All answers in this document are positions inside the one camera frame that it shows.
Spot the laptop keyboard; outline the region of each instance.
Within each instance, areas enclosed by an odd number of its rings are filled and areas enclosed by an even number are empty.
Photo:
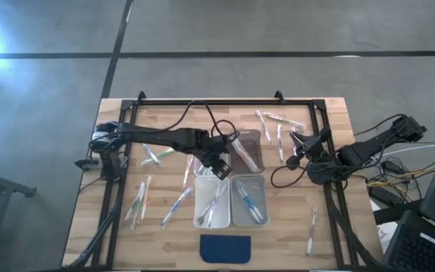
[[[406,231],[395,261],[397,267],[406,270],[435,271],[435,243],[420,237],[420,233]]]

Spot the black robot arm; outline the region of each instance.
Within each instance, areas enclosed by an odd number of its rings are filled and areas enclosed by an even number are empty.
[[[388,130],[367,141],[343,146],[333,154],[328,153],[322,144],[332,136],[330,128],[324,128],[319,137],[292,132],[297,156],[291,156],[286,164],[289,169],[295,170],[300,160],[307,157],[310,164],[306,170],[313,183],[321,185],[327,181],[342,181],[355,171],[377,165],[385,148],[395,143],[421,140],[426,130],[411,116],[401,115]],[[372,157],[377,154],[380,154],[379,158],[372,162]]]
[[[120,161],[116,155],[119,148],[126,143],[142,143],[172,147],[177,152],[194,155],[203,166],[212,167],[212,172],[222,180],[231,173],[231,167],[221,158],[222,153],[229,153],[229,142],[228,135],[213,137],[206,130],[197,128],[171,131],[108,122],[95,127],[90,148],[100,154],[103,176],[107,179],[120,177]]]

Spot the blue pad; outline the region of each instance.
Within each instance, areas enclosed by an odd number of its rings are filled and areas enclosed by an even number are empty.
[[[251,259],[251,237],[202,234],[199,252],[207,263],[245,264]]]

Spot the concrete floor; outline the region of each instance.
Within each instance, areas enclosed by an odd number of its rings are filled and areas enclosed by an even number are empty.
[[[111,52],[125,0],[0,0],[0,53]],[[435,0],[137,0],[122,51],[435,50]],[[60,265],[108,59],[0,60],[0,176],[16,195],[0,271]],[[120,60],[110,97],[345,97],[355,131],[393,113],[435,142],[435,57]],[[402,144],[394,149],[417,146]],[[401,153],[410,168],[435,149]],[[425,191],[430,177],[421,179]]]

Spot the wooden table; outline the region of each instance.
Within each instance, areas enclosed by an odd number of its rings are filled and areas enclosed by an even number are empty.
[[[332,135],[337,148],[354,142],[353,132],[343,98],[324,98],[329,112]],[[119,116],[121,99],[103,99],[97,123],[115,121]],[[185,106],[139,106],[137,125],[162,128],[176,122]],[[305,175],[296,185],[276,189],[269,183],[270,173],[281,165],[276,146],[277,121],[265,119],[273,144],[268,144],[255,110],[271,112],[307,125],[305,134],[312,134],[310,113],[301,106],[211,106],[216,119],[228,119],[238,129],[261,131],[261,148],[267,180],[266,196],[271,221],[261,227],[237,227],[232,223],[221,230],[200,230],[193,226],[194,198],[189,197],[177,210],[166,229],[159,224],[171,205],[182,192],[186,156],[174,153],[163,159],[161,168],[156,165],[141,167],[147,159],[142,145],[133,144],[130,168],[125,187],[119,238],[116,244],[114,269],[309,269],[336,268],[329,219],[325,206],[323,188],[311,183]],[[210,129],[211,119],[203,106],[191,107],[186,118],[178,127]],[[289,131],[289,125],[283,125]],[[283,138],[285,158],[292,155],[292,140],[285,133]],[[167,147],[151,146],[154,153]],[[276,176],[281,183],[296,179],[300,170],[283,170]],[[93,181],[100,171],[86,172],[82,185]],[[147,216],[135,230],[122,225],[123,217],[136,196],[141,181],[152,175],[149,191]],[[193,184],[191,175],[188,184]],[[69,233],[63,264],[75,260],[88,244],[97,229],[104,191],[104,182],[87,187],[78,198]],[[345,190],[353,230],[371,254],[380,259],[381,245],[375,226],[372,207],[363,180],[351,178]],[[319,210],[316,223],[313,255],[307,257],[306,248],[314,207]],[[200,234],[247,235],[251,236],[251,260],[247,264],[208,264],[199,255]],[[347,246],[341,233],[342,249],[347,258]],[[102,256],[106,256],[107,241],[103,241]]]

